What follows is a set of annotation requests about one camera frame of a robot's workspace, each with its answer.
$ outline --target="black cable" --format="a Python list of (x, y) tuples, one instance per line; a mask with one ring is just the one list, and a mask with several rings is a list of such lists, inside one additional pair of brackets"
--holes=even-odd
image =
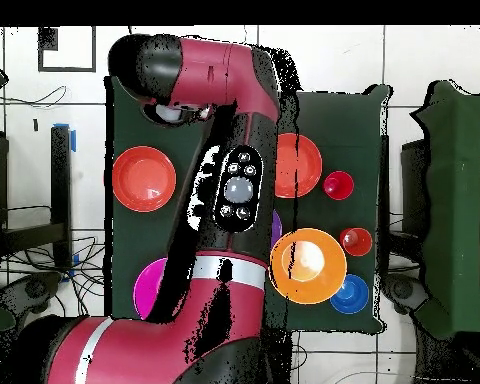
[[(81, 252), (87, 248), (89, 248), (89, 251), (86, 255), (86, 257), (84, 258), (83, 261), (80, 261), (78, 264), (75, 264), (72, 268), (70, 268), (69, 270), (68, 269), (61, 269), (59, 267), (55, 267), (55, 266), (43, 266), (41, 265), (40, 263), (34, 263), (34, 261), (32, 260), (32, 258), (30, 257), (29, 255), (29, 250), (25, 250), (24, 253), (25, 253), (25, 256), (27, 258), (26, 261), (22, 260), (21, 258), (17, 257), (16, 255), (11, 255), (11, 256), (14, 256), (16, 259), (18, 259), (18, 261), (13, 261), (15, 263), (21, 263), (21, 264), (24, 264), (24, 265), (30, 265), (32, 267), (34, 267), (35, 269), (38, 269), (38, 270), (44, 270), (44, 271), (59, 271), (61, 272), (62, 271), (62, 274), (63, 275), (66, 275), (67, 278), (69, 280), (71, 280), (71, 285), (73, 287), (73, 291), (75, 293), (75, 296), (77, 298), (77, 302), (78, 302), (78, 306), (77, 306), (77, 310), (78, 310), (78, 314), (79, 315), (82, 315), (82, 314), (86, 314), (88, 315), (89, 314), (89, 310), (87, 308), (87, 306), (85, 305), (85, 303), (83, 302), (83, 298), (85, 297), (85, 295), (89, 292), (91, 292), (92, 294), (96, 295), (96, 296), (103, 296), (103, 295), (100, 295), (99, 293), (95, 293), (93, 291), (91, 291), (90, 289), (92, 288), (93, 285), (95, 284), (98, 284), (98, 285), (104, 285), (103, 282), (100, 282), (98, 280), (99, 277), (92, 277), (88, 274), (86, 274), (84, 271), (91, 271), (91, 270), (102, 270), (102, 268), (89, 268), (89, 269), (85, 269), (85, 268), (81, 268), (81, 269), (78, 269), (77, 267), (82, 267), (83, 265), (85, 264), (89, 264), (89, 259), (91, 259), (92, 257), (96, 256), (97, 254), (99, 254), (103, 249), (104, 247), (98, 249), (97, 252), (95, 252), (94, 254), (91, 255), (92, 253), (92, 249), (96, 246), (96, 238), (95, 237), (83, 237), (81, 239), (77, 239), (77, 240), (88, 240), (88, 239), (92, 239), (93, 240), (93, 243), (91, 243), (90, 245), (88, 246), (85, 246), (84, 248), (80, 249), (78, 252)], [(47, 251), (46, 249), (43, 249), (43, 248), (38, 248), (40, 250), (44, 250), (44, 252), (32, 252), (34, 254), (39, 254), (39, 255), (42, 255), (42, 256), (47, 256), (49, 257), (50, 259), (52, 259), (53, 261), (53, 256), (50, 255), (49, 251)], [(76, 268), (76, 271), (77, 271), (77, 274), (76, 275), (71, 275), (70, 274), (70, 271), (71, 270), (75, 270)], [(74, 277), (76, 277), (78, 274), (78, 271), (80, 271), (80, 274), (82, 274), (83, 276), (85, 276), (87, 278), (86, 282), (82, 285), (82, 284), (79, 284), (78, 282), (75, 281)], [(21, 274), (35, 274), (35, 272), (31, 272), (31, 271), (13, 271), (13, 273), (21, 273)], [(85, 287), (85, 285), (91, 281), (92, 284), (90, 287)]]
[[(43, 100), (46, 100), (52, 94), (56, 93), (57, 91), (59, 91), (61, 89), (64, 89), (64, 93), (62, 93), (62, 96), (60, 96), (55, 102), (49, 103), (47, 105), (38, 105), (37, 104), (37, 103), (41, 103)], [(62, 98), (66, 95), (66, 91), (67, 91), (67, 87), (65, 85), (61, 85), (60, 87), (57, 87), (55, 90), (53, 90), (50, 94), (47, 94), (43, 98), (41, 98), (39, 100), (36, 100), (36, 101), (33, 101), (33, 102), (29, 102), (27, 100), (22, 100), (22, 99), (15, 99), (13, 97), (6, 98), (6, 97), (1, 97), (1, 96), (0, 96), (0, 100), (20, 102), (20, 103), (27, 104), (27, 105), (30, 105), (30, 106), (36, 107), (36, 108), (47, 108), (47, 107), (50, 107), (50, 106), (53, 106), (53, 105), (59, 103), (62, 100)]]
[(408, 266), (408, 267), (397, 267), (397, 268), (388, 268), (388, 272), (405, 272), (412, 271), (413, 269), (421, 268), (420, 265)]
[(62, 303), (62, 301), (59, 299), (59, 296), (55, 295), (54, 297), (59, 301), (60, 306), (62, 306), (62, 312), (64, 314), (64, 318), (66, 318), (66, 308), (64, 307), (64, 303)]
[(299, 361), (299, 365), (297, 365), (296, 367), (292, 367), (290, 368), (290, 371), (294, 371), (294, 370), (297, 370), (299, 369), (300, 367), (302, 367), (302, 365), (304, 365), (306, 363), (306, 361), (308, 360), (308, 352), (306, 351), (306, 349), (304, 349), (301, 345), (300, 345), (300, 331), (299, 331), (299, 335), (297, 336), (297, 344), (294, 344), (293, 346), (296, 346), (297, 347), (297, 353), (300, 354), (300, 349), (303, 350), (304, 354), (306, 355), (304, 357), (304, 361), (302, 361), (302, 363), (300, 363)]
[(23, 209), (38, 209), (38, 208), (47, 208), (49, 210), (52, 210), (50, 206), (45, 206), (45, 205), (40, 205), (40, 206), (22, 206), (20, 208), (8, 208), (8, 211), (19, 211)]

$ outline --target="metal stand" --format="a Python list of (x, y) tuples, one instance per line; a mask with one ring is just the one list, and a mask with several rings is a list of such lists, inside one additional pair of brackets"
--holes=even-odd
[(8, 230), (7, 155), (9, 142), (0, 136), (0, 256), (53, 243), (55, 266), (72, 267), (71, 167), (69, 128), (54, 127), (51, 133), (51, 222)]

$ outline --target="round button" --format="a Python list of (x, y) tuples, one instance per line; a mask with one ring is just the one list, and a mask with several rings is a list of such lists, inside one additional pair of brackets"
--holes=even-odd
[(230, 217), (231, 215), (233, 215), (233, 208), (232, 208), (231, 206), (224, 205), (222, 208), (220, 208), (220, 214), (221, 214), (224, 218), (228, 218), (228, 217)]
[(252, 183), (243, 177), (233, 177), (226, 182), (224, 197), (231, 203), (245, 203), (252, 198)]
[(238, 218), (240, 218), (240, 219), (245, 220), (245, 219), (249, 218), (249, 215), (250, 215), (249, 209), (244, 208), (243, 206), (236, 210), (236, 216), (238, 216)]
[(240, 169), (240, 166), (238, 163), (232, 163), (231, 165), (228, 166), (228, 172), (230, 174), (236, 174)]
[(245, 175), (252, 177), (256, 174), (256, 168), (252, 165), (247, 165), (244, 169)]
[(240, 162), (249, 162), (251, 160), (251, 156), (249, 153), (243, 152), (238, 155), (238, 160)]

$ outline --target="red cup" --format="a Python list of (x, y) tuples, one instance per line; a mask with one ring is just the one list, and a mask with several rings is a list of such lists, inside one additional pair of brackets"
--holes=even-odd
[(364, 256), (372, 248), (372, 236), (364, 228), (347, 228), (340, 234), (340, 243), (352, 256)]
[(354, 180), (344, 171), (334, 171), (324, 180), (322, 190), (331, 199), (345, 200), (354, 191)]

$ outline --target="blue tape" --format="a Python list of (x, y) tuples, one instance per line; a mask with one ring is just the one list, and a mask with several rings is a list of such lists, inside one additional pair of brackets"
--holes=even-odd
[(71, 141), (71, 150), (76, 152), (76, 130), (69, 132), (69, 139)]
[[(80, 256), (78, 255), (78, 253), (76, 255), (73, 255), (73, 266), (76, 266), (80, 263)], [(68, 274), (71, 276), (71, 277), (74, 277), (75, 276), (75, 270), (74, 269), (70, 269), (68, 271)], [(67, 283), (69, 281), (69, 278), (63, 278), (61, 280), (61, 282), (63, 283)]]

